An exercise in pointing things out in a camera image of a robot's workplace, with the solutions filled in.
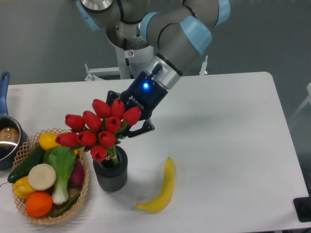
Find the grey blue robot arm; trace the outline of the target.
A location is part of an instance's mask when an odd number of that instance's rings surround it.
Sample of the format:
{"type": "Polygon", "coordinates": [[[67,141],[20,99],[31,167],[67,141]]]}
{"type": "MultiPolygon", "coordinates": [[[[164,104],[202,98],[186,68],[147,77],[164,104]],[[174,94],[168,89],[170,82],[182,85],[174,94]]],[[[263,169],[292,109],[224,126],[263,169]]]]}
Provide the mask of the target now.
{"type": "Polygon", "coordinates": [[[227,0],[184,0],[166,14],[148,13],[144,0],[78,0],[76,7],[90,29],[106,29],[120,78],[133,80],[125,91],[107,94],[108,104],[121,99],[126,109],[141,109],[142,127],[132,131],[126,126],[117,133],[120,139],[154,129],[153,110],[204,53],[212,41],[210,29],[231,11],[227,0]]]}

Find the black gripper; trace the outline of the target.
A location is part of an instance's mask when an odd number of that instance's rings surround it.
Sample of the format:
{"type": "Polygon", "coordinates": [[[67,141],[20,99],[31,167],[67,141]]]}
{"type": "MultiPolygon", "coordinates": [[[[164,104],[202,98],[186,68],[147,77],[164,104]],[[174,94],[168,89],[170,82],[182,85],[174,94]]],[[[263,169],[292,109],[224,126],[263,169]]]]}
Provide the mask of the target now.
{"type": "Polygon", "coordinates": [[[155,127],[150,117],[153,110],[167,93],[168,91],[165,88],[150,78],[144,71],[135,78],[125,91],[119,93],[109,90],[105,102],[110,107],[112,107],[115,100],[120,99],[124,103],[126,110],[138,106],[141,109],[140,120],[145,120],[142,126],[136,130],[131,130],[133,126],[126,126],[121,133],[122,138],[132,138],[153,131],[155,127]]]}

